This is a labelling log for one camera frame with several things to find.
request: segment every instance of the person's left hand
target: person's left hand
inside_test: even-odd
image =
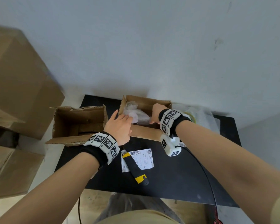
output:
[[[130,140],[133,117],[122,114],[115,119],[117,113],[118,110],[112,114],[111,118],[106,123],[104,131],[111,134],[116,139],[118,145],[124,145]]]

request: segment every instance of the plastic bag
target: plastic bag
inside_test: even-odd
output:
[[[189,115],[196,124],[220,134],[220,120],[214,118],[212,112],[208,108],[179,103],[173,103],[172,108]]]
[[[126,106],[123,109],[124,115],[129,115],[133,117],[133,123],[137,123],[138,125],[147,125],[149,124],[150,117],[138,108],[138,104],[135,101],[127,102]]]

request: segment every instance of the forearm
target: forearm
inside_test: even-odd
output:
[[[254,222],[280,196],[280,171],[232,141],[190,121],[176,134]]]
[[[8,210],[0,223],[62,223],[98,167],[92,155],[78,154]]]

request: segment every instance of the beige shirt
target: beige shirt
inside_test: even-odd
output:
[[[122,224],[140,224],[140,223],[164,223],[173,224],[178,223],[172,218],[164,215],[158,211],[153,210],[137,210],[128,211],[112,217],[106,218],[98,224],[110,224],[110,223],[122,223]],[[271,214],[271,223],[280,224],[280,198],[274,204]]]

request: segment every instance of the wall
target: wall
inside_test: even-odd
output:
[[[67,97],[197,104],[244,127],[280,113],[280,0],[0,0]]]
[[[280,114],[239,130],[242,146],[280,170]]]

